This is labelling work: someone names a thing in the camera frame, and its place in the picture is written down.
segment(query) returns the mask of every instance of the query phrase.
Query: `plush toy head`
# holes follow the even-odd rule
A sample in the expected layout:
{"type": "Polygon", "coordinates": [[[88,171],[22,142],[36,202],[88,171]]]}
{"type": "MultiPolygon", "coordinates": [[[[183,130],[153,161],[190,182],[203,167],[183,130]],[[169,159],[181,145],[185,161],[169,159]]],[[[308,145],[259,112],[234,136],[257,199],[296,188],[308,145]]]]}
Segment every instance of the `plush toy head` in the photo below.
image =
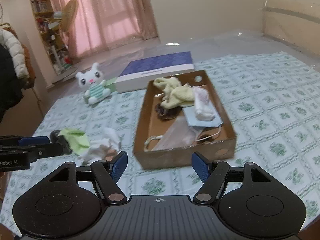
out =
{"type": "Polygon", "coordinates": [[[80,88],[85,91],[91,86],[98,85],[103,81],[103,74],[98,70],[99,63],[94,63],[89,71],[86,73],[78,72],[76,78],[80,88]]]}

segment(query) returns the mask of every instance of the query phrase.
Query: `stuffed animal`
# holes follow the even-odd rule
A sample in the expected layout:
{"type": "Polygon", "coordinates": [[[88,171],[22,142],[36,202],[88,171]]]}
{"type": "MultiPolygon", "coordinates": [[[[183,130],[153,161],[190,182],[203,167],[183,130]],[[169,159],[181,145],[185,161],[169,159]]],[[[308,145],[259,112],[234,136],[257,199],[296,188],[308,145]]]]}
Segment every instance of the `stuffed animal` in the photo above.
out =
{"type": "Polygon", "coordinates": [[[79,86],[86,90],[84,98],[88,100],[89,105],[98,103],[111,94],[109,88],[106,88],[106,81],[103,79],[102,72],[98,70],[99,64],[94,63],[91,70],[86,73],[78,72],[76,78],[79,86]]]}

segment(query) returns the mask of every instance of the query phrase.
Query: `wooden headboard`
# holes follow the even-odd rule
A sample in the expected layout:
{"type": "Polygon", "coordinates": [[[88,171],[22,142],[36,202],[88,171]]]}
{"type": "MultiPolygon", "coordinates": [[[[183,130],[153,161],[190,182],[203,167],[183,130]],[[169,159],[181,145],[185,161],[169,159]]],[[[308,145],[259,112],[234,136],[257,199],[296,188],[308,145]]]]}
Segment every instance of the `wooden headboard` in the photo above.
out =
{"type": "Polygon", "coordinates": [[[320,5],[294,0],[268,0],[263,33],[320,55],[320,5]]]}

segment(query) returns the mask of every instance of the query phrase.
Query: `bed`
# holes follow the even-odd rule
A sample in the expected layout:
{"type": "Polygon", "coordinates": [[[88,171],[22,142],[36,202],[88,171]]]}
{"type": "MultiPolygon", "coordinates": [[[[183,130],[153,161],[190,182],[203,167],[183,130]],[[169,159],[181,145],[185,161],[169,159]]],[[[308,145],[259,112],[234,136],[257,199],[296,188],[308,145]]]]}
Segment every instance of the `bed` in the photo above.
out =
{"type": "MultiPolygon", "coordinates": [[[[265,33],[277,36],[266,31],[267,18],[266,13],[265,33]]],[[[227,162],[239,167],[247,161],[255,162],[296,193],[307,208],[303,225],[306,227],[320,214],[320,73],[317,56],[307,51],[302,53],[261,33],[233,31],[179,46],[159,45],[139,50],[106,62],[102,69],[110,76],[108,71],[112,66],[121,66],[117,70],[121,72],[132,60],[178,51],[191,51],[196,69],[206,70],[233,123],[237,133],[236,153],[227,162]]],[[[91,107],[83,103],[75,84],[55,102],[35,136],[48,136],[53,130],[72,127],[86,131],[89,140],[95,140],[101,138],[103,127],[112,127],[121,138],[121,149],[129,156],[128,167],[118,182],[127,196],[192,196],[200,188],[201,181],[191,167],[143,170],[132,154],[144,93],[145,90],[113,93],[98,106],[91,107]]],[[[0,223],[20,235],[12,217],[14,202],[66,161],[81,165],[76,155],[64,155],[41,159],[31,164],[29,170],[13,172],[0,223]]],[[[93,191],[90,183],[79,185],[93,191]]],[[[239,186],[239,183],[230,183],[227,192],[239,186]]]]}

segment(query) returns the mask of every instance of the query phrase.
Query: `green striped shirt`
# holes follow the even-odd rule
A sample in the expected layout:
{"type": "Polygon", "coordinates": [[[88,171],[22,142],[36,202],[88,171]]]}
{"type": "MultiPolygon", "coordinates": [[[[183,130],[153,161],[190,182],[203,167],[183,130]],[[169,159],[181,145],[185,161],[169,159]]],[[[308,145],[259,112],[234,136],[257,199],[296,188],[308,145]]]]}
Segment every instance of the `green striped shirt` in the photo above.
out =
{"type": "Polygon", "coordinates": [[[95,85],[89,88],[89,95],[90,97],[96,97],[97,99],[100,99],[103,97],[103,94],[102,94],[103,91],[104,91],[104,87],[102,85],[95,85]]]}

